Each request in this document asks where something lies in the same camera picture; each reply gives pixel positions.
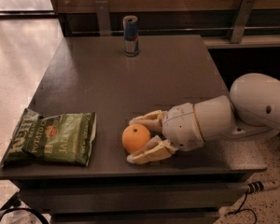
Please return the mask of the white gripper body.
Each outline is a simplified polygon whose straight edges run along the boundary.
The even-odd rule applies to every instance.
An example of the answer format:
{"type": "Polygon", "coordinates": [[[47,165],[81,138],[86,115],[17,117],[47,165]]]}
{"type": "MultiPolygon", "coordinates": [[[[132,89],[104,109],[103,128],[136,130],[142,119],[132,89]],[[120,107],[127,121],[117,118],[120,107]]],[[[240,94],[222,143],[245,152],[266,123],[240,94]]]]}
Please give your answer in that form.
{"type": "Polygon", "coordinates": [[[203,146],[193,104],[186,103],[171,108],[162,119],[162,134],[177,150],[191,151],[203,146]]]}

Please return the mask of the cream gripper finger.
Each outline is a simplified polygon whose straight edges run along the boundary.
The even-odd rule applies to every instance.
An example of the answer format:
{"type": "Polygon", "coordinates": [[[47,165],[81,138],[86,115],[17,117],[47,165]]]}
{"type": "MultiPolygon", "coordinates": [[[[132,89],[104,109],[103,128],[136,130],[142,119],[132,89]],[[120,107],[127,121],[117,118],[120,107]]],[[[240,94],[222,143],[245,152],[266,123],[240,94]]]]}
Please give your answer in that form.
{"type": "Polygon", "coordinates": [[[152,132],[160,133],[162,131],[162,119],[166,115],[166,111],[155,110],[143,116],[133,118],[129,124],[141,124],[152,132]]]}
{"type": "Polygon", "coordinates": [[[162,161],[170,158],[177,148],[167,139],[162,140],[158,135],[151,138],[143,147],[130,154],[127,161],[133,164],[145,164],[152,161],[162,161]]]}

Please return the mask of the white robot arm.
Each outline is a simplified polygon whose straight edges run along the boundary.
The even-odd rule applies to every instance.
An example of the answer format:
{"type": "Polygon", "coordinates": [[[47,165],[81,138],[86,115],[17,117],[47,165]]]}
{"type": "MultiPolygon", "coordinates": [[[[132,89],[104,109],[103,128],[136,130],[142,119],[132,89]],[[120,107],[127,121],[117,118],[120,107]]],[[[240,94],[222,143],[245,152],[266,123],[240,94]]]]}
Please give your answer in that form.
{"type": "Polygon", "coordinates": [[[155,132],[127,161],[145,164],[191,151],[216,140],[254,141],[280,133],[280,81],[246,74],[231,85],[230,94],[168,111],[153,111],[130,120],[155,132]]]}

